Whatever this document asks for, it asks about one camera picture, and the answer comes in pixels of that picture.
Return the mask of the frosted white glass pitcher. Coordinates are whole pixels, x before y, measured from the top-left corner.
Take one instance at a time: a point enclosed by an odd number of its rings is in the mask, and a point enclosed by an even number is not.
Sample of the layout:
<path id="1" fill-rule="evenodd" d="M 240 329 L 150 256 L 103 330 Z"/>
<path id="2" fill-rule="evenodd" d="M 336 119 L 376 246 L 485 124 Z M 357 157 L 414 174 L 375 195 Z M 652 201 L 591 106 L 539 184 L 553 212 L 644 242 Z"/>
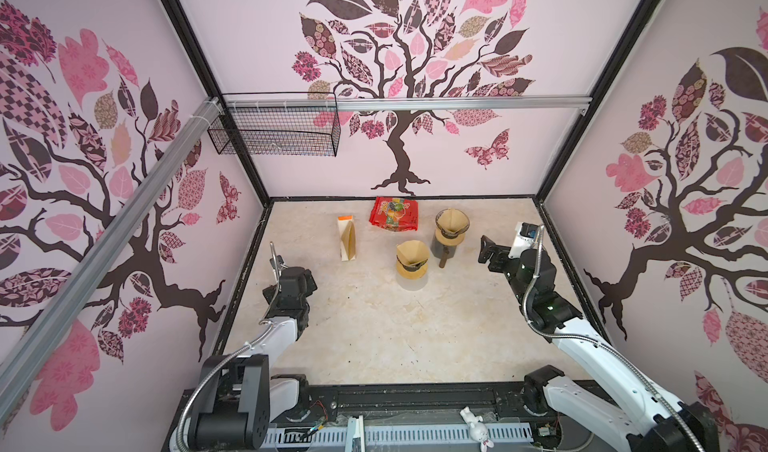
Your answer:
<path id="1" fill-rule="evenodd" d="M 418 291 L 423 289 L 428 283 L 428 276 L 424 275 L 418 279 L 410 279 L 401 275 L 396 276 L 397 284 L 407 291 Z"/>

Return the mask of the grey glass pitcher wooden handle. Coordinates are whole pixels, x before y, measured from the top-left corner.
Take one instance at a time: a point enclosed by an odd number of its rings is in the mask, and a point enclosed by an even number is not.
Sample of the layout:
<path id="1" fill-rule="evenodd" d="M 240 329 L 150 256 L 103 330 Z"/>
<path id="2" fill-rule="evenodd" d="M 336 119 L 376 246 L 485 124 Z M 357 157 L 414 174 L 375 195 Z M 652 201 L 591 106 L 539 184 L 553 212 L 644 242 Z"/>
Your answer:
<path id="1" fill-rule="evenodd" d="M 439 268 L 444 268 L 449 259 L 453 258 L 456 253 L 456 246 L 445 245 L 439 241 L 434 241 L 430 247 L 432 255 L 437 260 Z"/>

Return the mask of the green glass dripper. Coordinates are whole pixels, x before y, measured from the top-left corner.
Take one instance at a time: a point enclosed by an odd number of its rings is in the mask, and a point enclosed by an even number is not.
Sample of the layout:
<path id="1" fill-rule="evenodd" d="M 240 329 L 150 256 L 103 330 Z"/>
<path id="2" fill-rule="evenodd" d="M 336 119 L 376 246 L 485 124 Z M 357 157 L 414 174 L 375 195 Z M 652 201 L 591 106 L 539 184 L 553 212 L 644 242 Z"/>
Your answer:
<path id="1" fill-rule="evenodd" d="M 412 266 L 419 268 L 423 264 L 427 264 L 429 259 L 429 251 L 422 247 L 398 249 L 396 252 L 397 263 L 403 266 Z"/>

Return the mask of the wooden dripper ring stand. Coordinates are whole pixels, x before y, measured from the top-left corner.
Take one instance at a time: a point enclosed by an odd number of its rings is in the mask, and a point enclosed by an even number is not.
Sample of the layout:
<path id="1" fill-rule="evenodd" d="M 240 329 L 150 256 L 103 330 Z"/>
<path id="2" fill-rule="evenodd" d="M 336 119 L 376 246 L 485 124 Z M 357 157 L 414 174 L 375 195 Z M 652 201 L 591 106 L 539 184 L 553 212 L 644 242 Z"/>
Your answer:
<path id="1" fill-rule="evenodd" d="M 465 240 L 464 235 L 459 235 L 455 238 L 446 238 L 442 235 L 436 235 L 434 237 L 434 241 L 439 247 L 455 248 L 460 244 L 462 244 L 464 240 Z"/>

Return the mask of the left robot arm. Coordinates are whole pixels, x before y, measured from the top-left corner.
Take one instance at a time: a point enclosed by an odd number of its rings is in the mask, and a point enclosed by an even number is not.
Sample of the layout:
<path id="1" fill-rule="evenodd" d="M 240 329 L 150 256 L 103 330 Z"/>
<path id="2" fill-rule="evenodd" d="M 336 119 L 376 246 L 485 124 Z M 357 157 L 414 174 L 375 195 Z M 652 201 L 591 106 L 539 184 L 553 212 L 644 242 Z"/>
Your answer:
<path id="1" fill-rule="evenodd" d="M 212 356 L 182 409 L 173 444 L 178 451 L 257 450 L 270 422 L 299 403 L 304 376 L 272 378 L 270 362 L 298 341 L 309 324 L 308 298 L 317 290 L 312 272 L 281 266 L 262 331 L 228 355 Z"/>

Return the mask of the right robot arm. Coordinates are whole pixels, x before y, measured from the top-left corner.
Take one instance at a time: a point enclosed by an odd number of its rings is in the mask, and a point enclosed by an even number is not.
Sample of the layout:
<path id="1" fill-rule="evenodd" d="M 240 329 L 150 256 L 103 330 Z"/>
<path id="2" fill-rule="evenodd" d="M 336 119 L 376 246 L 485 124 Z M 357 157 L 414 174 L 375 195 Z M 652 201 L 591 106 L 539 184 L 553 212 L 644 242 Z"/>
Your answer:
<path id="1" fill-rule="evenodd" d="M 608 396 L 598 397 L 547 365 L 525 376 L 525 409 L 563 414 L 616 451 L 719 450 L 718 427 L 705 406 L 687 404 L 658 385 L 555 290 L 556 268 L 542 236 L 530 224 L 512 246 L 483 236 L 478 261 L 504 276 L 528 327 L 578 363 Z"/>

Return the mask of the brown paper coffee filter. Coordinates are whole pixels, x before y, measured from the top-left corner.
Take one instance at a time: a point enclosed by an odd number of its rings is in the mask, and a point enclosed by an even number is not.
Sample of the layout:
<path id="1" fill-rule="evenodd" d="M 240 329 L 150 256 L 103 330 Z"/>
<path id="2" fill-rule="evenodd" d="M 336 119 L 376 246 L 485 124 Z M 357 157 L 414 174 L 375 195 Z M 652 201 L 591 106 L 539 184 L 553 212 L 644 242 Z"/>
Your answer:
<path id="1" fill-rule="evenodd" d="M 448 208 L 440 211 L 435 218 L 436 226 L 442 236 L 455 238 L 464 235 L 469 227 L 469 217 L 461 210 Z"/>

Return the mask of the coffee filter paper box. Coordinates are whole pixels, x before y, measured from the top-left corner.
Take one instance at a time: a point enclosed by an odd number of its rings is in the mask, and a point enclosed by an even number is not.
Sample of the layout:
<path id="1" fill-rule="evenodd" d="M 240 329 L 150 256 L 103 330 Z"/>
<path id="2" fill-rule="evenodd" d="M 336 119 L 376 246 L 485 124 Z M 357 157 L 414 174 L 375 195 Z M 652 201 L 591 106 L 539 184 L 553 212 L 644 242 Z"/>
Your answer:
<path id="1" fill-rule="evenodd" d="M 352 215 L 337 218 L 340 258 L 343 262 L 356 259 L 356 228 Z"/>

